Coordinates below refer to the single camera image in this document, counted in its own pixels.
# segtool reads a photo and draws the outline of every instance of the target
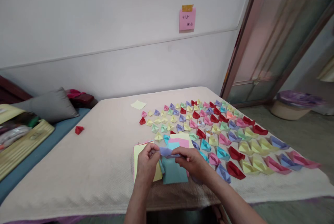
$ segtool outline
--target fabric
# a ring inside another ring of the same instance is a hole
[[[133,146],[155,135],[150,127],[138,124],[141,112],[129,106],[137,99],[147,103],[148,110],[162,108],[170,102],[221,101],[205,87],[100,101],[80,121],[79,125],[85,130],[80,135],[69,132],[8,195],[0,206],[0,223],[125,213],[134,185]],[[122,118],[126,118],[126,124],[120,120]],[[164,141],[156,144],[166,146]],[[238,143],[233,142],[231,146],[237,149]],[[270,156],[277,160],[275,154]],[[240,168],[238,161],[232,162]],[[302,168],[289,175],[260,174],[243,180],[231,177],[230,185],[248,203],[334,196],[334,187],[319,169]],[[191,178],[188,183],[172,185],[163,185],[160,180],[152,184],[147,210],[202,208],[218,203],[207,187],[196,184]]]
[[[79,116],[62,87],[12,106],[32,111],[50,124]]]

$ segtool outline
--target sticky note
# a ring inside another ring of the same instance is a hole
[[[195,28],[196,8],[190,12],[180,10],[180,31],[192,30]]]

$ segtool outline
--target gray pillow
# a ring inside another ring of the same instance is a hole
[[[50,124],[79,116],[62,87],[12,106],[33,112]]]

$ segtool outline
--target colored paper sheet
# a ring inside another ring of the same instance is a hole
[[[140,101],[138,101],[138,100],[136,100],[136,102],[134,102],[134,103],[131,104],[131,106],[132,106],[133,108],[136,108],[136,109],[138,109],[138,110],[143,109],[146,105],[147,105],[146,103],[144,103],[144,102],[140,102]]]

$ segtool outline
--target bed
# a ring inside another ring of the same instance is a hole
[[[154,111],[171,102],[197,99],[221,100],[208,88],[193,87],[100,101],[78,123],[85,131],[79,136],[70,131],[10,192],[0,206],[0,223],[125,213],[134,184],[133,146],[154,138],[150,127],[139,124],[141,111],[130,104],[139,100],[147,103],[143,110]],[[334,196],[334,187],[320,169],[231,181],[249,203]],[[208,188],[191,179],[170,185],[157,181],[147,209],[191,209],[217,203]]]

